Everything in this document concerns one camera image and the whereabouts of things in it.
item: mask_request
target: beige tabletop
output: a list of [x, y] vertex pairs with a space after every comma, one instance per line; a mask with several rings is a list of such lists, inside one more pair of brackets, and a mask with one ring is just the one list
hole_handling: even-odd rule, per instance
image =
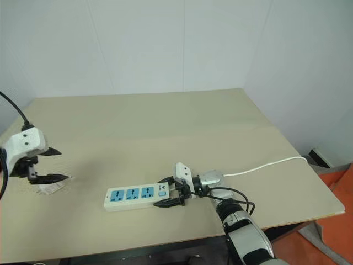
[[[39, 98], [26, 109], [62, 156], [40, 157], [39, 174], [74, 176], [53, 195], [11, 177], [1, 206], [1, 263], [89, 255], [223, 234], [208, 198], [186, 206], [109, 213], [111, 187], [155, 183], [182, 162], [193, 174], [224, 174], [298, 152], [241, 89]], [[18, 119], [0, 143], [20, 130]], [[261, 227], [313, 220], [344, 206], [304, 160], [236, 177]]]

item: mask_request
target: black cable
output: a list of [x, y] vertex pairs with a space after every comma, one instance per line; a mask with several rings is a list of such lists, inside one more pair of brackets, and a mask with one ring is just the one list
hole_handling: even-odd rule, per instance
[[[215, 199], [215, 200], [227, 200], [225, 198], [220, 198], [220, 197], [212, 196], [212, 195], [209, 195], [209, 194], [199, 194], [199, 193], [195, 193], [195, 192], [192, 192], [192, 191], [190, 191], [190, 193], [193, 194], [193, 195], [197, 195], [199, 197], [208, 197], [208, 198]], [[234, 202], [235, 203], [239, 203], [239, 204], [249, 204], [249, 205], [251, 205], [252, 209], [249, 212], [249, 215], [251, 215], [254, 212], [254, 210], [255, 210], [255, 203], [253, 203], [253, 202], [245, 202], [243, 200], [234, 200]]]
[[0, 190], [0, 200], [1, 200], [2, 196], [5, 193], [6, 186], [7, 186], [7, 179], [9, 177], [9, 172], [7, 170], [7, 165], [6, 165], [6, 156], [3, 153], [2, 149], [0, 149], [0, 163], [1, 163], [2, 172], [3, 172], [3, 180], [2, 180], [1, 190]]
[[22, 112], [22, 110], [7, 95], [5, 95], [4, 93], [2, 93], [0, 91], [0, 96], [2, 96], [4, 99], [6, 99], [7, 102], [10, 103], [17, 110], [17, 112], [21, 115], [22, 119], [24, 120], [25, 125], [30, 124], [27, 117]]
[[213, 187], [213, 188], [209, 188], [209, 189], [208, 189], [208, 192], [211, 191], [211, 190], [216, 190], [216, 189], [231, 190], [231, 191], [233, 191], [233, 192], [236, 192], [236, 193], [240, 194], [241, 196], [244, 197], [245, 201], [247, 202], [247, 209], [246, 209], [246, 211], [249, 211], [249, 200], [248, 200], [248, 197], [246, 197], [244, 193], [238, 191], [237, 189], [228, 188], [228, 187]]

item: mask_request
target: power strip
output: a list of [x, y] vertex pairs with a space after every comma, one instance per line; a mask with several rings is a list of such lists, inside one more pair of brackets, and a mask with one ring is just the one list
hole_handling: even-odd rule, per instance
[[168, 182], [109, 188], [104, 200], [106, 211], [124, 211], [153, 206], [169, 198]]

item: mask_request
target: electrical outlet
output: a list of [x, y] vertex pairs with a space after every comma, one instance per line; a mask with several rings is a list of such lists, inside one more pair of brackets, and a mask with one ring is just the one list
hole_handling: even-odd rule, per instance
[[153, 193], [154, 193], [153, 187], [142, 188], [141, 198], [153, 197]]
[[138, 189], [128, 189], [126, 193], [127, 200], [135, 200], [138, 198]]
[[111, 192], [110, 201], [111, 202], [121, 202], [124, 197], [124, 190], [115, 190]]
[[106, 211], [123, 211], [152, 207], [153, 203], [169, 198], [168, 182], [110, 188], [106, 192]]

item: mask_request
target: white power cable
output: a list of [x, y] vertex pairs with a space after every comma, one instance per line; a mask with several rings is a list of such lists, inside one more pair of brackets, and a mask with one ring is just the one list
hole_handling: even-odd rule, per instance
[[258, 169], [263, 168], [263, 167], [271, 166], [271, 165], [274, 165], [274, 164], [278, 164], [278, 163], [281, 163], [281, 162], [285, 162], [285, 161], [292, 160], [292, 159], [298, 159], [298, 158], [305, 160], [305, 162], [308, 162], [305, 157], [293, 156], [293, 157], [288, 157], [288, 158], [285, 158], [285, 159], [282, 159], [282, 160], [278, 160], [278, 161], [275, 161], [275, 162], [267, 163], [267, 164], [264, 164], [262, 166], [255, 167], [253, 169], [249, 169], [249, 170], [246, 170], [246, 171], [243, 171], [243, 172], [225, 174], [224, 176], [225, 177], [238, 176], [238, 175], [246, 174], [246, 173], [249, 173], [249, 172], [253, 172], [253, 171], [258, 170]]

